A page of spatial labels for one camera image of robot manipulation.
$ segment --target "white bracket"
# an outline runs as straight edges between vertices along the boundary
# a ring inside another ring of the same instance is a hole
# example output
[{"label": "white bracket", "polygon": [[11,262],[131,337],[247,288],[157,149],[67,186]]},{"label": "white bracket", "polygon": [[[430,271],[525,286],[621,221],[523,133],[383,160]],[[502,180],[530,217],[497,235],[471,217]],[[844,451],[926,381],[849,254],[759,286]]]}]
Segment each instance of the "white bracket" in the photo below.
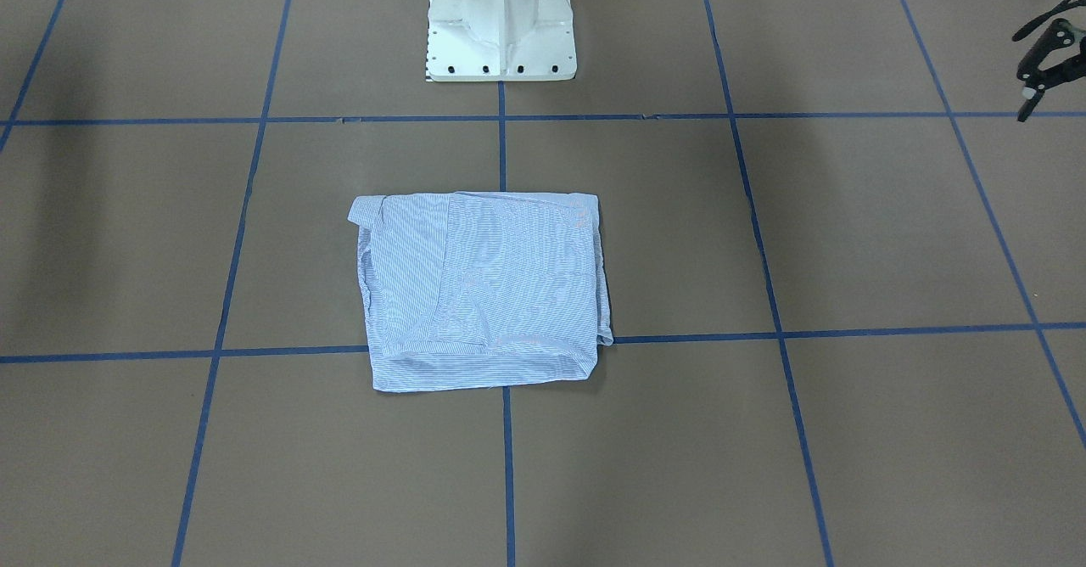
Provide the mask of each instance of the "white bracket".
[{"label": "white bracket", "polygon": [[569,0],[430,0],[427,80],[577,75]]}]

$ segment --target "folded garment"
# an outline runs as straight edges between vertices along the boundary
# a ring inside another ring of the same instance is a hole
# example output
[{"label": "folded garment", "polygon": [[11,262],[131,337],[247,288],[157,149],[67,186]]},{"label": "folded garment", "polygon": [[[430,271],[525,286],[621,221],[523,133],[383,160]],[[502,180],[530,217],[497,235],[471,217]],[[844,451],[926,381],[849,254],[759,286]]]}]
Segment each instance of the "folded garment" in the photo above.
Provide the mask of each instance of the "folded garment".
[{"label": "folded garment", "polygon": [[374,389],[584,380],[614,342],[588,194],[358,197]]}]

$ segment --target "blue and white striped fabric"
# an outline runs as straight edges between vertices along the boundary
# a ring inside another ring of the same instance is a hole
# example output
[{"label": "blue and white striped fabric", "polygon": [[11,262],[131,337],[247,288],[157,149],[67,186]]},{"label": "blue and white striped fabric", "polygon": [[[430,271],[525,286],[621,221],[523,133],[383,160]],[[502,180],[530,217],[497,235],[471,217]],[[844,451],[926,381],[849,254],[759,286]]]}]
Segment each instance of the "blue and white striped fabric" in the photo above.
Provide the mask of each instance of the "blue and white striped fabric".
[{"label": "blue and white striped fabric", "polygon": [[584,380],[614,342],[588,194],[358,197],[374,389]]}]

